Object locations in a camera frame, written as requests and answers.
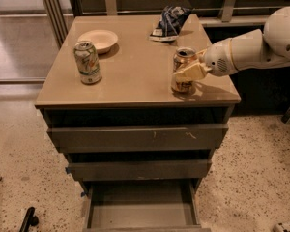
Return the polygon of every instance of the can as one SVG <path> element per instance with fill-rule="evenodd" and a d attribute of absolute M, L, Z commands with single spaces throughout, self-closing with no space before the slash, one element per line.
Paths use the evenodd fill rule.
<path fill-rule="evenodd" d="M 98 53 L 92 42 L 78 42 L 74 47 L 74 57 L 84 84 L 94 84 L 102 78 Z"/>
<path fill-rule="evenodd" d="M 196 51 L 190 47 L 179 47 L 173 57 L 173 72 L 197 59 Z"/>

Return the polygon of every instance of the speckled concrete floor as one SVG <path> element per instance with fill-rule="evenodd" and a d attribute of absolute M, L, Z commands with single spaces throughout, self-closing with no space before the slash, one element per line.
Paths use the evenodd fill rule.
<path fill-rule="evenodd" d="M 44 54 L 51 59 L 52 52 Z M 18 231 L 30 206 L 40 220 L 30 231 L 82 230 L 86 198 L 45 134 L 34 107 L 40 89 L 0 86 L 0 232 Z M 290 125 L 280 116 L 255 116 L 232 117 L 229 126 L 196 193 L 202 225 L 213 232 L 271 231 L 290 220 Z"/>

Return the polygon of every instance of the black handle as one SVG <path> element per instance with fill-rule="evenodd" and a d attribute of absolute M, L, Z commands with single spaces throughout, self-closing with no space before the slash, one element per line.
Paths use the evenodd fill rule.
<path fill-rule="evenodd" d="M 34 207 L 28 208 L 19 232 L 28 232 L 30 226 L 37 226 L 39 224 L 39 220 L 35 216 L 35 210 Z"/>

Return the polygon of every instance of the floor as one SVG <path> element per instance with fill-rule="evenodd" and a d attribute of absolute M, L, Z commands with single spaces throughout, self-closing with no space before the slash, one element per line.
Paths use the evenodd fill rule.
<path fill-rule="evenodd" d="M 0 16 L 0 78 L 43 77 L 58 52 L 46 17 Z M 82 189 L 45 133 L 35 109 L 41 85 L 0 85 L 0 232 L 81 231 Z M 290 220 L 290 124 L 281 115 L 234 116 L 196 203 L 212 232 L 268 232 Z"/>

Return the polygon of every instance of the robotic arm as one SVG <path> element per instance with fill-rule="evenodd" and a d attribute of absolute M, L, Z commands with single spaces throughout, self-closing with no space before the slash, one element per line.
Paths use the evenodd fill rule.
<path fill-rule="evenodd" d="M 255 68 L 290 66 L 290 7 L 274 12 L 264 32 L 254 30 L 214 43 L 197 53 L 197 60 L 174 72 L 172 88 L 205 78 L 207 73 L 224 76 Z"/>

